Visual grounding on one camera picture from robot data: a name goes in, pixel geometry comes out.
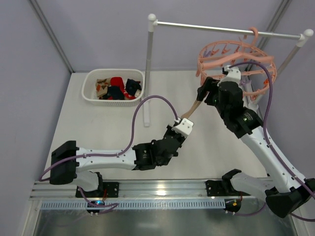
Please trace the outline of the beige striped ribbed sock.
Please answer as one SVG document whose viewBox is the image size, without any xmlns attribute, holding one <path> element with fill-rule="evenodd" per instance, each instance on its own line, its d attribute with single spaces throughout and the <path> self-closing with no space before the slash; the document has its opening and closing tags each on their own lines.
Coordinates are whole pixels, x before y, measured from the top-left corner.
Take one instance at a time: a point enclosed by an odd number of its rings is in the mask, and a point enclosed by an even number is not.
<svg viewBox="0 0 315 236">
<path fill-rule="evenodd" d="M 189 119 L 190 116 L 196 111 L 196 109 L 201 105 L 202 102 L 198 102 L 197 100 L 194 101 L 193 105 L 191 106 L 191 108 L 184 113 L 183 115 L 181 115 L 181 119 Z"/>
</svg>

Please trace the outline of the navy sock beige toe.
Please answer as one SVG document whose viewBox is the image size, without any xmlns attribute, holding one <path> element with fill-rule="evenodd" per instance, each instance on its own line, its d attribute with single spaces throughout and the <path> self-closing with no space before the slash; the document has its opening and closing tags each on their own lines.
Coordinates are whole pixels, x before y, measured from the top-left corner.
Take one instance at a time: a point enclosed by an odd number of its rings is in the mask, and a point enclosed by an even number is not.
<svg viewBox="0 0 315 236">
<path fill-rule="evenodd" d="M 108 87 L 107 93 L 101 97 L 102 100 L 124 100 L 125 96 L 118 86 Z"/>
</svg>

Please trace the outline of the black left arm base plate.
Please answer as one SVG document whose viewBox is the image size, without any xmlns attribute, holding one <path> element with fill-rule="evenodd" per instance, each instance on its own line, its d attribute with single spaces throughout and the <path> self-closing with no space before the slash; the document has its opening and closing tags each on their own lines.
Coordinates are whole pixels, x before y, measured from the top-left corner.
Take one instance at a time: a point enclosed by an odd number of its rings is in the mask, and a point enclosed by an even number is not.
<svg viewBox="0 0 315 236">
<path fill-rule="evenodd" d="M 85 191 L 82 188 L 86 198 L 117 198 L 119 195 L 119 182 L 101 182 L 96 190 Z"/>
</svg>

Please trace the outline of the navy sock red toe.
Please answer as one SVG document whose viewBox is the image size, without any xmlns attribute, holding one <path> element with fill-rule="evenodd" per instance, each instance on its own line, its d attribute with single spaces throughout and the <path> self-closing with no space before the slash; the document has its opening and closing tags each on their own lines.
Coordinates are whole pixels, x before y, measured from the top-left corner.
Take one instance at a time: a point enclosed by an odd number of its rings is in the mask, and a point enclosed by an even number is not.
<svg viewBox="0 0 315 236">
<path fill-rule="evenodd" d="M 126 91 L 129 95 L 136 96 L 141 93 L 142 87 L 139 81 L 135 81 L 133 79 L 127 79 L 126 82 Z"/>
</svg>

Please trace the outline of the beige orange argyle sock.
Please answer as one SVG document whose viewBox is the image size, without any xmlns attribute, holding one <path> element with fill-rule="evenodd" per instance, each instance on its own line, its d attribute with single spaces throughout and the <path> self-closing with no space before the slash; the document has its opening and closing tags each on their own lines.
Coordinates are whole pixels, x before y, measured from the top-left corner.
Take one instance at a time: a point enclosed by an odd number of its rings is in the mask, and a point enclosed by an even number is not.
<svg viewBox="0 0 315 236">
<path fill-rule="evenodd" d="M 108 99 L 108 89 L 111 86 L 111 78 L 106 79 L 97 79 L 95 84 L 96 89 L 96 97 L 99 100 L 107 100 Z"/>
</svg>

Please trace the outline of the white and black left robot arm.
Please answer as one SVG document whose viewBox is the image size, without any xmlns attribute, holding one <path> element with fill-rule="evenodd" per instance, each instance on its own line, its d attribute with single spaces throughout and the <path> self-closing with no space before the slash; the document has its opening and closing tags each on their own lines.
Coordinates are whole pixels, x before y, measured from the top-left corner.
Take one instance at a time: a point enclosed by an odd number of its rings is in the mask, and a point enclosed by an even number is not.
<svg viewBox="0 0 315 236">
<path fill-rule="evenodd" d="M 103 178 L 99 169 L 123 169 L 130 171 L 153 170 L 166 166 L 192 131 L 186 120 L 168 126 L 161 140 L 135 145 L 124 154 L 102 151 L 92 153 L 79 148 L 75 141 L 67 141 L 52 152 L 49 182 L 52 185 L 75 184 L 84 192 L 102 192 Z"/>
</svg>

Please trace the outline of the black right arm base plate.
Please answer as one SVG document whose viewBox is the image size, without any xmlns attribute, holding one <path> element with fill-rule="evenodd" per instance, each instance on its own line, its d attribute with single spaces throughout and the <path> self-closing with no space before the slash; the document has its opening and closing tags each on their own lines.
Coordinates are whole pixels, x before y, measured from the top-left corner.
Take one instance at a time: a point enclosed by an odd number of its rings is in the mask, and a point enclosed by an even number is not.
<svg viewBox="0 0 315 236">
<path fill-rule="evenodd" d="M 205 182 L 208 197 L 239 196 L 231 183 L 227 180 L 207 180 Z"/>
</svg>

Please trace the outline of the pink round clip hanger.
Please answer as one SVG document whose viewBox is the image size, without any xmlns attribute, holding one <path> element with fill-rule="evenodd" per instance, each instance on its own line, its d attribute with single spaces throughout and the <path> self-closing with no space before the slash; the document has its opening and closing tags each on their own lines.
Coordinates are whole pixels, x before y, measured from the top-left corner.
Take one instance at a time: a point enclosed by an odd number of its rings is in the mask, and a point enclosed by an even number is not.
<svg viewBox="0 0 315 236">
<path fill-rule="evenodd" d="M 257 62 L 266 67 L 271 76 L 271 81 L 275 82 L 278 72 L 274 63 L 274 57 L 266 54 L 263 50 L 255 46 L 259 33 L 255 27 L 249 28 L 254 34 L 251 43 L 245 42 L 247 38 L 235 40 L 215 41 L 206 45 L 200 51 L 197 58 L 196 77 L 200 78 L 200 84 L 204 84 L 208 77 L 207 71 L 219 70 L 225 66 L 243 63 L 243 67 L 249 62 Z"/>
</svg>

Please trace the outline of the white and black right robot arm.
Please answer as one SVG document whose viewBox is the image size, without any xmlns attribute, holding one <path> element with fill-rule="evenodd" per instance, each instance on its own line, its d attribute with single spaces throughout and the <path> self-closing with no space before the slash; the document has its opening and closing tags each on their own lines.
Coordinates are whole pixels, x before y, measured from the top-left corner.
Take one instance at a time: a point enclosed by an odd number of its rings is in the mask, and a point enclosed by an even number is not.
<svg viewBox="0 0 315 236">
<path fill-rule="evenodd" d="M 197 90 L 197 101 L 217 109 L 226 128 L 258 158 L 271 182 L 233 169 L 222 176 L 222 187 L 229 195 L 243 192 L 264 201 L 278 217 L 284 218 L 311 198 L 315 180 L 306 179 L 272 144 L 263 121 L 244 106 L 243 91 L 236 82 L 219 82 L 211 77 Z"/>
</svg>

